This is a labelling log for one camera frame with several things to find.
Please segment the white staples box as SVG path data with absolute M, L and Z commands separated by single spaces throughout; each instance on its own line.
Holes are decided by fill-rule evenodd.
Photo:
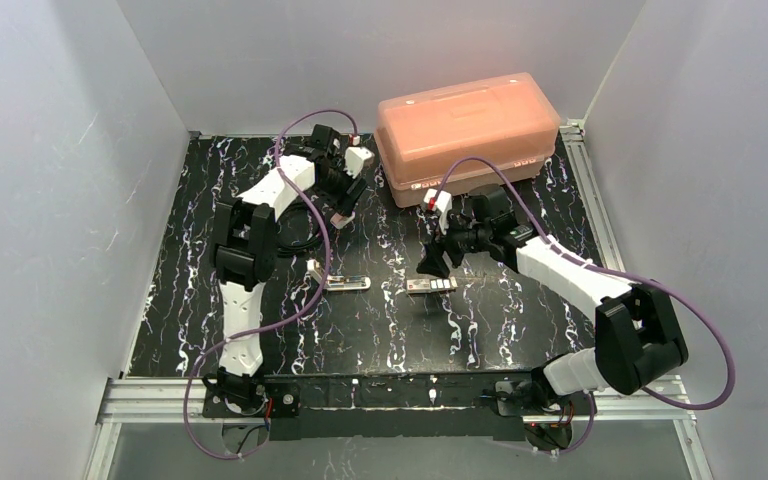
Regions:
M 458 288 L 454 278 L 407 279 L 405 290 L 408 295 L 425 295 L 455 291 Z

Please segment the pink white small stapler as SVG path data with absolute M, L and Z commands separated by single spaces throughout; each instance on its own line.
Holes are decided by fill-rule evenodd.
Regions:
M 355 219 L 354 211 L 352 211 L 347 215 L 343 215 L 335 212 L 330 218 L 330 223 L 335 229 L 341 230 L 345 228 L 347 225 L 349 225 L 354 219 Z

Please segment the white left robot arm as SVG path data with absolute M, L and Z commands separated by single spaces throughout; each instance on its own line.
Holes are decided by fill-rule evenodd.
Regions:
M 264 286 L 277 260 L 277 222 L 296 200 L 310 208 L 325 233 L 325 220 L 308 191 L 333 210 L 336 229 L 355 217 L 355 206 L 367 188 L 362 176 L 374 155 L 358 135 L 347 143 L 333 128 L 317 124 L 301 144 L 273 148 L 275 166 L 253 187 L 230 201 L 217 203 L 209 259 L 219 282 L 224 343 L 219 368 L 207 381 L 214 395 L 243 406 L 257 392 L 254 376 L 263 362 L 259 335 Z

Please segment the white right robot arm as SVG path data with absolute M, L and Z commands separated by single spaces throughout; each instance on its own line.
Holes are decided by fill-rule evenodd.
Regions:
M 469 199 L 472 213 L 463 215 L 451 210 L 449 193 L 426 192 L 422 204 L 436 214 L 438 225 L 417 271 L 446 279 L 466 254 L 486 252 L 584 313 L 595 328 L 595 345 L 533 371 L 544 398 L 605 388 L 630 395 L 688 360 L 666 293 L 595 272 L 554 240 L 543 240 L 532 225 L 516 219 L 498 186 L 481 187 Z

